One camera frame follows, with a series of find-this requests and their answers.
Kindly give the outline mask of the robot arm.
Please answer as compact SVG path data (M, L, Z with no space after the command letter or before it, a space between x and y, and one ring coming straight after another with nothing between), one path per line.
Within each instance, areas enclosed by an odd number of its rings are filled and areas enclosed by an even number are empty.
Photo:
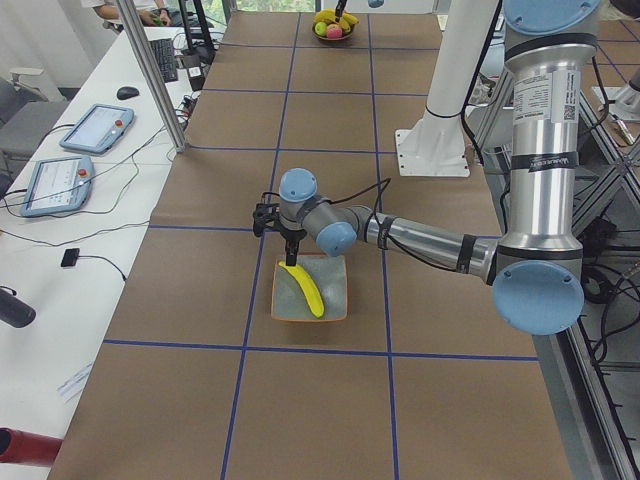
M424 115L399 131L396 142L400 171L431 179L425 222L323 197L303 168L282 176L273 221L286 241L281 268L297 281L314 316L323 315L324 303L297 263L304 237L331 257L363 242L476 276L491 287L499 315L532 335L553 335L578 320L584 305L583 248L572 231L578 103L582 70L596 50L598 7L595 1L453 3ZM506 22L504 70L514 83L510 210L506 232L484 239L431 221L457 224L482 216L468 194L447 196L443 182L468 176L466 102L499 19Z

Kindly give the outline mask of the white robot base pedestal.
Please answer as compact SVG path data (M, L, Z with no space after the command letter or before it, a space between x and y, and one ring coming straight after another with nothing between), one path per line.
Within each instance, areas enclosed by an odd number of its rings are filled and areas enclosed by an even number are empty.
M500 13L497 0L453 1L423 117L395 132L399 173L405 177L467 177L461 115L476 69Z

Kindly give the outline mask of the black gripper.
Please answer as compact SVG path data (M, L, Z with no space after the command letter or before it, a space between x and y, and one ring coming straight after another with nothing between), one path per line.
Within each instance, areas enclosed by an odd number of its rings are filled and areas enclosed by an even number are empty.
M334 9L335 19L340 20L346 9L347 0L338 0Z
M294 267L297 264L297 256L300 242L306 237L305 230L291 230L282 226L280 234L285 240L285 265Z

